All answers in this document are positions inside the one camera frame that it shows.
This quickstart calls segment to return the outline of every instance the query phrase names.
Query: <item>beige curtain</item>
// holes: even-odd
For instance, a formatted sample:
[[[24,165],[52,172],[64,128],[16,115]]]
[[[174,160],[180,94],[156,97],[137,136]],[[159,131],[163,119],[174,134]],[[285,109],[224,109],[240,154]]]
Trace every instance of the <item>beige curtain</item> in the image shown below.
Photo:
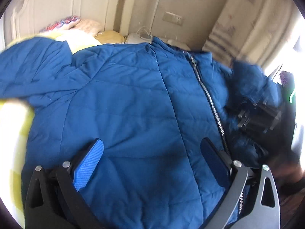
[[[300,16],[292,0],[227,0],[202,49],[228,66],[238,59],[265,69]]]

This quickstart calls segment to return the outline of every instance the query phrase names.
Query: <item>dark blue gripper pad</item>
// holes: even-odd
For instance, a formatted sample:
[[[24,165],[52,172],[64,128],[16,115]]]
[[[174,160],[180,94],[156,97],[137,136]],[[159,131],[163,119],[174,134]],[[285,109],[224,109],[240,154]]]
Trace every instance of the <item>dark blue gripper pad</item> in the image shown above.
[[[216,147],[208,138],[204,138],[200,143],[200,150],[218,185],[228,189],[231,185],[230,171],[217,154]]]
[[[74,170],[73,185],[77,191],[87,185],[103,153],[104,143],[100,139],[97,139],[95,144],[91,147],[91,149]]]

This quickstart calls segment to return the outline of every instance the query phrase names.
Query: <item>headboard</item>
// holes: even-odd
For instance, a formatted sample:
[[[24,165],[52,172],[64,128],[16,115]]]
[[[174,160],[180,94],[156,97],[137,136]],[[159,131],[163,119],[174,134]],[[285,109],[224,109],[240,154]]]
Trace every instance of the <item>headboard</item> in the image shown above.
[[[19,0],[11,16],[12,38],[38,33],[42,28],[67,16],[77,15],[103,25],[103,30],[113,30],[116,16],[120,18],[120,33],[128,35],[135,0],[124,0],[118,15],[120,0]]]

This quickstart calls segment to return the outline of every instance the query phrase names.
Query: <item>power socket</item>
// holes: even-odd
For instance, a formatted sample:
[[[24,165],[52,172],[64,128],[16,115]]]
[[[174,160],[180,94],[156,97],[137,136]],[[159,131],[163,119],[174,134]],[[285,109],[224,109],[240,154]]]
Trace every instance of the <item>power socket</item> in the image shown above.
[[[167,11],[164,12],[162,20],[179,26],[183,25],[183,17],[181,15],[176,15]]]

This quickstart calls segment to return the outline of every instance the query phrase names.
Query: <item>jacket zipper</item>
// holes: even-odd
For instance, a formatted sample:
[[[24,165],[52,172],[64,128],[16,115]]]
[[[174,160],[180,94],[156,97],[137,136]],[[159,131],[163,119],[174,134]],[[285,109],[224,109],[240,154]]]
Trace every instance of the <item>jacket zipper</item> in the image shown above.
[[[198,80],[200,86],[202,87],[202,89],[203,89],[203,91],[204,91],[206,97],[208,98],[208,102],[209,102],[209,104],[210,104],[212,113],[213,113],[213,115],[214,115],[214,119],[215,119],[215,121],[216,121],[216,124],[217,124],[218,129],[219,129],[219,132],[220,132],[220,136],[221,136],[221,139],[222,139],[222,144],[223,144],[223,146],[224,146],[225,152],[226,152],[226,153],[228,154],[228,156],[231,158],[231,153],[230,153],[230,151],[229,151],[229,148],[228,148],[228,145],[227,145],[227,141],[226,141],[226,138],[225,138],[225,130],[224,130],[223,126],[222,126],[222,122],[221,122],[221,120],[220,120],[220,118],[219,118],[219,115],[218,115],[217,110],[216,110],[216,108],[215,108],[215,105],[214,105],[214,102],[213,102],[213,100],[212,100],[212,97],[211,97],[209,91],[207,90],[207,88],[205,87],[204,83],[202,82],[201,76],[200,76],[200,74],[199,74],[199,69],[198,69],[198,66],[197,66],[197,62],[196,62],[196,60],[194,59],[194,57],[193,57],[191,54],[189,54],[188,52],[187,52],[187,56],[190,58],[190,60],[191,60],[191,62],[192,62],[192,68],[193,68],[193,70],[194,70],[194,72],[195,72],[195,75],[196,75],[196,77],[197,77],[197,80]],[[238,214],[240,214],[240,213],[242,212],[242,207],[243,207],[243,203],[244,203],[243,200],[244,200],[244,193],[242,192],[242,193],[240,194],[240,197],[239,197],[239,209],[238,209]]]

